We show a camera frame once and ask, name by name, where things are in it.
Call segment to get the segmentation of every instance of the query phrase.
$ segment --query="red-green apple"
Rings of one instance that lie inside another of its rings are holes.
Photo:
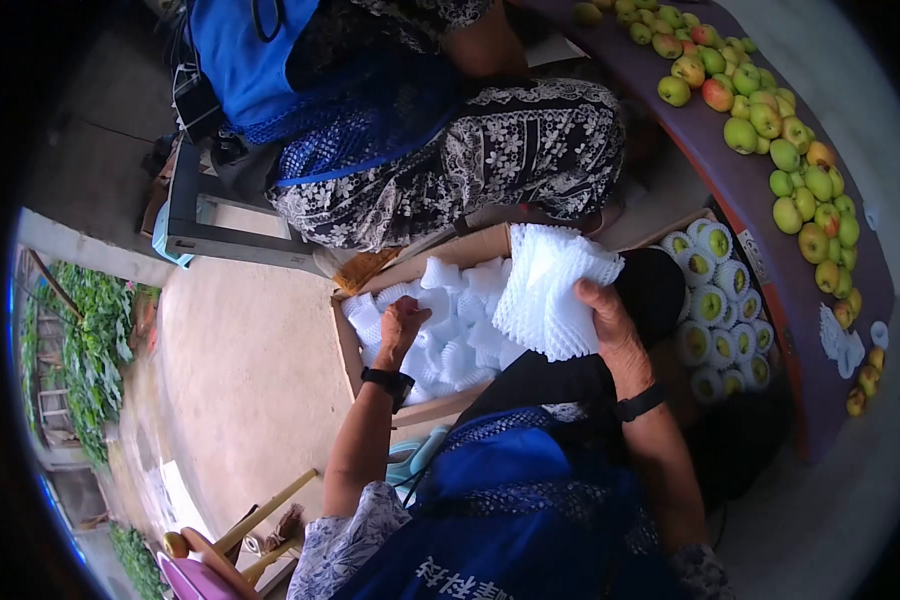
[[[816,222],[804,224],[800,234],[796,236],[796,244],[800,246],[800,253],[810,264],[819,265],[827,260],[830,241]]]
[[[723,141],[741,155],[749,155],[756,150],[756,138],[758,135],[750,121],[730,117],[723,124]]]

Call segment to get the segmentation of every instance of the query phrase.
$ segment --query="pink object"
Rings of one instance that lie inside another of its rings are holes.
[[[156,564],[180,600],[240,600],[229,583],[198,560],[157,552]]]

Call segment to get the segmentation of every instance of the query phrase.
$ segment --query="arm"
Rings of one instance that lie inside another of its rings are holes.
[[[417,301],[404,295],[386,307],[381,330],[383,342],[373,369],[398,372],[403,357],[417,337],[430,309],[418,310]],[[339,428],[323,475],[323,516],[353,517],[364,486],[387,475],[394,399],[371,382],[360,392]]]
[[[633,398],[653,385],[656,379],[650,358],[616,290],[582,279],[576,282],[575,291],[594,309],[600,356],[613,376],[617,399]],[[646,489],[664,552],[707,544],[704,500],[684,436],[667,405],[661,403],[632,422],[623,423],[623,433],[634,469]]]

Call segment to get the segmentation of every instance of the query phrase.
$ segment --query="apple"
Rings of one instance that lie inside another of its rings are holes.
[[[704,81],[700,93],[703,95],[703,102],[717,113],[726,113],[733,107],[733,93],[715,78]]]
[[[859,417],[863,415],[864,409],[867,407],[867,395],[860,386],[853,386],[850,394],[846,397],[846,414],[851,417]]]
[[[834,169],[836,168],[837,167],[833,167],[833,169],[830,169],[830,173],[833,173]],[[840,195],[836,198],[833,198],[833,206],[840,212],[848,212],[853,217],[857,216],[857,207],[856,205],[854,205],[853,200],[850,196]]]
[[[805,187],[794,187],[793,202],[796,204],[796,209],[800,211],[800,217],[803,218],[804,223],[813,221],[813,216],[817,212],[817,199],[813,197],[813,192]]]
[[[717,42],[717,30],[710,25],[696,25],[690,28],[690,37],[701,46],[712,46]]]
[[[845,247],[840,250],[840,264],[846,267],[846,270],[853,271],[857,266],[857,246]]]
[[[852,248],[860,237],[860,223],[850,212],[840,212],[840,228],[837,230],[837,239],[840,246]]]
[[[827,260],[829,243],[827,234],[816,222],[805,223],[800,234],[796,236],[796,244],[800,246],[800,253],[812,265],[819,265]]]
[[[780,113],[780,116],[784,119],[792,117],[797,113],[791,103],[780,98],[780,96],[776,96],[776,111]]]
[[[668,34],[670,36],[674,34],[674,28],[670,26],[670,23],[660,19],[654,20],[650,24],[649,29],[653,30],[655,34]]]
[[[730,117],[723,124],[723,141],[741,155],[752,154],[756,150],[756,138],[758,138],[756,129],[750,121]]]
[[[727,90],[730,90],[730,93],[731,93],[731,94],[736,94],[736,93],[737,93],[737,88],[733,86],[733,81],[731,80],[730,77],[727,77],[727,76],[724,75],[723,73],[717,73],[716,75],[713,76],[713,79],[715,79],[715,80],[717,80],[718,82],[720,82],[721,84],[723,84],[723,87],[726,88]],[[750,102],[749,102],[749,101],[747,101],[746,107],[747,107],[747,109],[750,108]],[[750,114],[749,114],[749,113],[747,114],[746,118],[747,118],[747,119],[750,119]]]
[[[651,42],[656,54],[659,54],[664,59],[672,61],[684,54],[684,45],[670,33],[654,33]]]
[[[639,8],[636,11],[637,17],[640,18],[640,22],[650,27],[654,24],[654,21],[657,20],[657,16],[653,13],[652,10],[648,10],[647,8]]]
[[[836,237],[837,232],[840,231],[840,213],[829,202],[824,202],[816,207],[813,221],[819,225],[828,238]]]
[[[757,90],[749,95],[748,100],[751,104],[762,102],[765,105],[769,105],[774,111],[777,110],[777,97],[769,92]]]
[[[699,48],[699,59],[703,61],[703,66],[706,68],[707,75],[723,73],[724,67],[727,66],[724,57],[713,48],[708,48],[707,46],[701,46]]]
[[[773,203],[773,222],[784,234],[793,235],[801,230],[804,219],[793,198],[785,196],[776,199]]]
[[[840,240],[837,238],[829,240],[826,245],[826,257],[839,265],[841,248]]]
[[[733,87],[749,98],[756,90],[760,90],[760,79],[745,71],[743,65],[741,65],[733,71]]]
[[[649,44],[650,38],[654,36],[654,34],[650,31],[650,28],[643,23],[633,23],[632,25],[630,25],[629,33],[630,39],[640,44],[641,46]]]
[[[815,140],[810,142],[810,148],[807,149],[807,162],[826,171],[837,162],[837,155],[827,144]]]
[[[684,16],[673,6],[660,6],[660,10],[658,10],[656,14],[661,20],[666,21],[673,29],[679,29],[686,25]]]
[[[817,200],[829,202],[833,195],[833,181],[830,180],[830,175],[824,169],[818,166],[807,167],[807,172],[803,174],[803,179],[807,183],[807,188],[813,192]]]
[[[678,77],[687,83],[690,90],[696,90],[704,84],[707,78],[707,72],[704,70],[704,64],[696,56],[683,55],[673,61],[670,67],[670,74]]]
[[[786,100],[787,104],[793,107],[794,111],[797,109],[797,96],[794,95],[794,92],[790,91],[786,87],[778,87],[776,89],[776,95]]]
[[[777,198],[790,196],[794,193],[794,185],[790,180],[790,175],[786,171],[773,171],[769,174],[769,189],[773,190],[773,194]]]
[[[850,308],[853,309],[853,318],[856,319],[857,317],[859,317],[860,308],[864,304],[864,298],[860,295],[860,290],[858,290],[857,288],[851,289],[850,293],[846,296],[846,301],[850,303]]]
[[[880,371],[874,365],[864,365],[857,376],[857,383],[868,399],[876,394],[876,384],[880,380]]]
[[[656,93],[663,102],[674,107],[682,107],[690,101],[690,86],[683,79],[673,75],[660,79],[660,83],[656,85]]]
[[[837,287],[833,290],[836,298],[844,299],[851,294],[853,289],[853,276],[847,267],[839,267],[840,279],[837,281]]]
[[[631,25],[639,22],[640,17],[636,12],[620,12],[617,14],[617,23],[623,25],[626,29],[630,29]]]
[[[630,2],[630,0],[620,0],[621,2]],[[603,15],[600,8],[589,2],[577,2],[573,5],[570,12],[573,22],[580,27],[593,27],[600,22]]]
[[[613,3],[613,10],[617,12],[617,15],[621,13],[636,14],[636,4],[634,0],[617,0]]]
[[[750,106],[750,121],[754,121],[754,107]],[[785,139],[774,139],[769,142],[769,157],[780,171],[791,173],[796,171],[801,164],[801,156],[797,148]]]
[[[883,348],[879,345],[875,345],[870,349],[869,354],[866,355],[866,364],[875,368],[877,372],[882,376],[883,375],[883,361],[886,358],[886,353]]]
[[[794,115],[783,117],[783,124],[780,127],[780,138],[783,138],[796,147],[798,154],[804,154],[810,146],[810,135],[807,134],[807,127],[804,121],[801,121]]]
[[[832,260],[824,260],[816,265],[814,272],[816,287],[824,294],[832,294],[840,282],[840,267]]]
[[[763,102],[750,100],[750,123],[756,129],[756,133],[767,139],[774,139],[780,135],[783,120],[780,114],[772,106]]]
[[[834,198],[842,196],[844,193],[844,174],[841,173],[840,169],[836,166],[830,167],[830,170],[827,171],[826,174],[830,176],[830,181],[833,182]]]
[[[853,308],[846,300],[837,300],[833,305],[833,316],[837,318],[837,323],[846,331],[853,323]]]

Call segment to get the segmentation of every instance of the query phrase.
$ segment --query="wooden stick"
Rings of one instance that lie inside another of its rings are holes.
[[[30,258],[33,260],[33,263],[36,265],[36,268],[40,270],[40,273],[43,274],[43,277],[47,279],[47,283],[49,283],[49,287],[53,288],[53,291],[56,292],[58,296],[60,296],[60,300],[63,301],[63,304],[70,309],[74,315],[76,315],[77,321],[83,321],[84,315],[81,314],[79,308],[77,308],[77,304],[71,299],[66,292],[63,291],[63,288],[60,287],[60,283],[54,279],[54,276],[50,274],[50,271],[47,270],[47,267],[43,264],[43,261],[40,260],[40,257],[36,255],[36,252],[33,248],[28,247],[26,251],[29,253]]]

